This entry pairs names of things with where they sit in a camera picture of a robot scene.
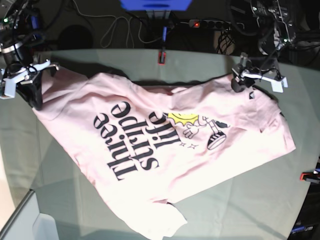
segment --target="star graphic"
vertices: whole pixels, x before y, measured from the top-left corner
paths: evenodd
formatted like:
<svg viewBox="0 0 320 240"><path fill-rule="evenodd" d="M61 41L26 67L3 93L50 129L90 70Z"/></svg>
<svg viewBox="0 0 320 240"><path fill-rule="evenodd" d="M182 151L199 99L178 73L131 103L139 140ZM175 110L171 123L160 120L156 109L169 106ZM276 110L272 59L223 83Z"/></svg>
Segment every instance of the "star graphic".
<svg viewBox="0 0 320 240"><path fill-rule="evenodd" d="M199 145L193 145L191 144L191 146L188 147L188 149L195 149L196 147L198 147Z"/></svg>

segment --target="gray table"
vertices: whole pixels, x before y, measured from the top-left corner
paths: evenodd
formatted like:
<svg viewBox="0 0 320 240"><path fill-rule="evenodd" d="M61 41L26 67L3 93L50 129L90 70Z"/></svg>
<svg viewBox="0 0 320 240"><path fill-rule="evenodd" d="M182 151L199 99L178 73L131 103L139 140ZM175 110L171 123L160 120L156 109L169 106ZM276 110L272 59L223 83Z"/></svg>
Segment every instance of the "gray table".
<svg viewBox="0 0 320 240"><path fill-rule="evenodd" d="M132 81L206 81L229 73L238 58L156 50L69 50L52 53L62 65L88 76L123 71ZM320 72L281 64L289 88L274 93L296 150L176 204L188 224L175 240L285 240L309 184L301 172L316 166L320 153ZM260 87L271 92L271 86ZM103 203L61 146L20 97L0 101L0 146L12 196L18 204L36 191L40 211L53 216L61 240L143 239Z"/></svg>

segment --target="power strip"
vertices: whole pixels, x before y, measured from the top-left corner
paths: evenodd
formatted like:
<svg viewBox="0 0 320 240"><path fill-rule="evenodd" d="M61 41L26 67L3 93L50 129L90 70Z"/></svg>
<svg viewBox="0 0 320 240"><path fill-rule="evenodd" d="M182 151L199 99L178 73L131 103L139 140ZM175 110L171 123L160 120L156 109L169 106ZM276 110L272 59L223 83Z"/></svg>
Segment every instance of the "power strip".
<svg viewBox="0 0 320 240"><path fill-rule="evenodd" d="M245 29L245 25L238 22L237 25L241 29ZM202 28L202 29L213 29L218 31L228 31L231 29L231 22L229 21L218 21L218 20L201 20L201 19L191 19L189 21L190 28Z"/></svg>

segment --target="shirt sleeve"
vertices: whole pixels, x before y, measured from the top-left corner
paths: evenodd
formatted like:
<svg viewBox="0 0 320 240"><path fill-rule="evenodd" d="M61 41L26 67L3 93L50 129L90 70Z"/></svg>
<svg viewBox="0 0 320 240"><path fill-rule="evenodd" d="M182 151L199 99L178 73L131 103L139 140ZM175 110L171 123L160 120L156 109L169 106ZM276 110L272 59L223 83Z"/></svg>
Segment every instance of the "shirt sleeve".
<svg viewBox="0 0 320 240"><path fill-rule="evenodd" d="M163 237L172 237L187 223L173 205L162 202L115 201L107 202L107 205L132 230L147 239L162 240Z"/></svg>

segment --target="cartoon hand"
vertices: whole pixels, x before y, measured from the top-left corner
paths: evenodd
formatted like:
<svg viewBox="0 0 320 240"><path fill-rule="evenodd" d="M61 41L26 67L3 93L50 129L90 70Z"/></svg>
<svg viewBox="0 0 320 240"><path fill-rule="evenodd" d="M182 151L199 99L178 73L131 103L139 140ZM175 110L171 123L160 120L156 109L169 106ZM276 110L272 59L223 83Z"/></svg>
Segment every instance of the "cartoon hand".
<svg viewBox="0 0 320 240"><path fill-rule="evenodd" d="M198 132L199 132L199 127L198 126L195 126L195 125L192 125L190 122L188 122L186 124L186 127L188 128L187 130L185 130L183 132L184 136L187 138L187 139L192 139L194 137L194 135L196 135Z"/></svg>

